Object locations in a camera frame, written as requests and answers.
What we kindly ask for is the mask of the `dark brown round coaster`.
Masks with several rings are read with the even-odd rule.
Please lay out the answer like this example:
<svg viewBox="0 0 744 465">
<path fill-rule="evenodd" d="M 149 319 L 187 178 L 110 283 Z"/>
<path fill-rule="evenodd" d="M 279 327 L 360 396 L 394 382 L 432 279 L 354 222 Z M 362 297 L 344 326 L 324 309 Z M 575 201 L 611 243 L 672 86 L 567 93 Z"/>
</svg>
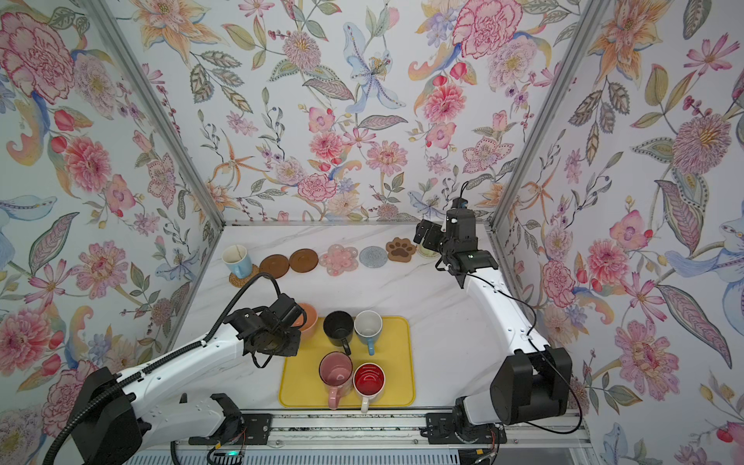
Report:
<svg viewBox="0 0 744 465">
<path fill-rule="evenodd" d="M 317 267 L 318 254 L 309 248 L 301 248 L 290 255 L 290 268 L 297 273 L 308 273 Z"/>
</svg>

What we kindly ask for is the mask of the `brown paw coaster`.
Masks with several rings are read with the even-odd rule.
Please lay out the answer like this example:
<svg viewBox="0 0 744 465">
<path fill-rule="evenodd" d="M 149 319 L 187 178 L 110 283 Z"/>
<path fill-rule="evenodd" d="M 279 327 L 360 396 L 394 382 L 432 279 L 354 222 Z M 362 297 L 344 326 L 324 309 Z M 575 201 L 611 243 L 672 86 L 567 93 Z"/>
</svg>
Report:
<svg viewBox="0 0 744 465">
<path fill-rule="evenodd" d="M 408 238 L 394 238 L 386 244 L 387 258 L 395 263 L 410 263 L 417 246 Z"/>
</svg>

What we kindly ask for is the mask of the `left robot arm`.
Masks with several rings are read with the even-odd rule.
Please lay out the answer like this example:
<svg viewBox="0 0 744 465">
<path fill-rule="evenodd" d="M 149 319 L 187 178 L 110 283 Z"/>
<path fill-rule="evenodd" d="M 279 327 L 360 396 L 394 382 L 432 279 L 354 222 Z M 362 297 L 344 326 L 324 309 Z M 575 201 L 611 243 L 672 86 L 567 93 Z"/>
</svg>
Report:
<svg viewBox="0 0 744 465">
<path fill-rule="evenodd" d="M 185 437 L 226 443 L 244 428 L 240 408 L 225 393 L 167 405 L 171 396 L 210 372 L 244 356 L 293 357 L 300 348 L 298 320 L 305 310 L 281 294 L 271 306 L 236 309 L 216 331 L 156 360 L 114 374 L 102 368 L 88 375 L 44 462 L 52 464 L 72 440 L 86 464 L 124 464 L 139 451 Z"/>
</svg>

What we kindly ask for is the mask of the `white mug green handle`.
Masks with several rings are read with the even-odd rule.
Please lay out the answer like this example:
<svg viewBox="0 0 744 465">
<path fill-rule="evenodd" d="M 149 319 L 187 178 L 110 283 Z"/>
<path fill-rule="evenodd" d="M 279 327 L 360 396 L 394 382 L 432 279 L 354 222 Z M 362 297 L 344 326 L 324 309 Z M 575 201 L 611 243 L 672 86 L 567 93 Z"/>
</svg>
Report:
<svg viewBox="0 0 744 465">
<path fill-rule="evenodd" d="M 417 253 L 426 259 L 437 259 L 440 257 L 440 253 L 437 251 L 429 250 L 422 245 L 417 247 Z"/>
</svg>

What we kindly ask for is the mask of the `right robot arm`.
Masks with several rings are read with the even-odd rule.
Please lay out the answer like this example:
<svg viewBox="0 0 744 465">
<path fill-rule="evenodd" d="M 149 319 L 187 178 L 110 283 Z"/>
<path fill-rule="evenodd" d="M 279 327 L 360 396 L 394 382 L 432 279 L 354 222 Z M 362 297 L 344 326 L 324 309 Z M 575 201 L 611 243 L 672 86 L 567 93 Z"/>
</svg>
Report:
<svg viewBox="0 0 744 465">
<path fill-rule="evenodd" d="M 442 225 L 418 223 L 414 242 L 439 255 L 435 268 L 451 275 L 493 325 L 504 356 L 488 388 L 460 397 L 443 432 L 474 443 L 497 426 L 532 424 L 564 415 L 573 395 L 573 361 L 536 330 L 532 307 L 512 296 L 492 254 L 479 247 L 477 218 L 463 197 L 453 200 Z"/>
</svg>

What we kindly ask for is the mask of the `orange mug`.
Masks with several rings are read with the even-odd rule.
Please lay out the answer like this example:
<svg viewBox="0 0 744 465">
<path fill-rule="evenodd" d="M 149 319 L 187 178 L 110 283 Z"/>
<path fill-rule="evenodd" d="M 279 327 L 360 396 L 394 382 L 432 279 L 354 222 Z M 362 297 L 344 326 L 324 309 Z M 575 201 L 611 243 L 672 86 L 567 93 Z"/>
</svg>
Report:
<svg viewBox="0 0 744 465">
<path fill-rule="evenodd" d="M 300 302 L 300 307 L 303 312 L 298 316 L 293 327 L 300 330 L 300 339 L 304 341 L 310 339 L 316 331 L 318 312 L 309 303 Z"/>
</svg>

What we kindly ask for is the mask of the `cream mug blue handle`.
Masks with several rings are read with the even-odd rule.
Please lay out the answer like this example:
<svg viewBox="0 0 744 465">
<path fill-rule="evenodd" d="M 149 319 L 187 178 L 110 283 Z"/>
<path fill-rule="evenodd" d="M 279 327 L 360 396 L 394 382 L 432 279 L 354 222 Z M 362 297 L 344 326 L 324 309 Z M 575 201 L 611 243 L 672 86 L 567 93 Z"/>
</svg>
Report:
<svg viewBox="0 0 744 465">
<path fill-rule="evenodd" d="M 226 247 L 222 261 L 237 279 L 245 279 L 253 273 L 253 263 L 247 249 L 241 244 Z"/>
</svg>

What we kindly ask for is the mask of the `brown wooden round coaster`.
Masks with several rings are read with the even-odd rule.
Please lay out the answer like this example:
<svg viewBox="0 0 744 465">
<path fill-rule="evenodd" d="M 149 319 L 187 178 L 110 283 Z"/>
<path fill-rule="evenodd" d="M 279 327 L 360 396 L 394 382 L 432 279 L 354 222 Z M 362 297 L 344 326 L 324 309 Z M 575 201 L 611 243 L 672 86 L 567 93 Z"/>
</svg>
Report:
<svg viewBox="0 0 744 465">
<path fill-rule="evenodd" d="M 281 254 L 273 254 L 261 261 L 259 270 L 261 273 L 267 273 L 274 279 L 280 279 L 290 269 L 290 260 Z"/>
</svg>

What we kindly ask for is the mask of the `grey round coaster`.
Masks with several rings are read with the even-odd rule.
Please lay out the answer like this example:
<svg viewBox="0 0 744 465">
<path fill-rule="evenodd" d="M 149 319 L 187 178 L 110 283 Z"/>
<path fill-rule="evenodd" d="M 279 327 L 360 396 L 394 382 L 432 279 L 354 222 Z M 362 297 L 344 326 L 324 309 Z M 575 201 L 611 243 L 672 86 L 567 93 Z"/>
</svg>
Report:
<svg viewBox="0 0 744 465">
<path fill-rule="evenodd" d="M 360 251 L 358 260 L 368 269 L 379 269 L 389 261 L 387 256 L 387 252 L 384 248 L 379 246 L 368 246 Z"/>
</svg>

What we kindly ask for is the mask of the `woven rattan round coaster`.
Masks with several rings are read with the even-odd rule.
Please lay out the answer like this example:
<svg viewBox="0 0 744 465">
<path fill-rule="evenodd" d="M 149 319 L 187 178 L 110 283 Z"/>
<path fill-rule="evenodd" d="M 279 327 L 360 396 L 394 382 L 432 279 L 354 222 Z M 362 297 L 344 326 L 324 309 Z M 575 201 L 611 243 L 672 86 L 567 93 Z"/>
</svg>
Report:
<svg viewBox="0 0 744 465">
<path fill-rule="evenodd" d="M 245 278 L 238 278 L 234 273 L 231 273 L 229 275 L 229 283 L 233 285 L 236 288 L 241 288 L 245 284 L 247 284 L 254 276 L 256 276 L 260 272 L 260 269 L 257 265 L 252 265 L 252 270 L 249 273 L 248 276 Z"/>
</svg>

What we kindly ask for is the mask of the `pink flower coaster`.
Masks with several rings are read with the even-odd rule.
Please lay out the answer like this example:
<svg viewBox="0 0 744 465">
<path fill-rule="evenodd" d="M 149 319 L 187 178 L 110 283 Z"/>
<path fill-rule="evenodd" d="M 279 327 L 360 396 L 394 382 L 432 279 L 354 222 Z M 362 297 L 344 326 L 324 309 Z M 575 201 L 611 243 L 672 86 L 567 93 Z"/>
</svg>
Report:
<svg viewBox="0 0 744 465">
<path fill-rule="evenodd" d="M 358 249 L 333 244 L 319 257 L 319 265 L 332 277 L 355 271 L 358 268 Z"/>
</svg>

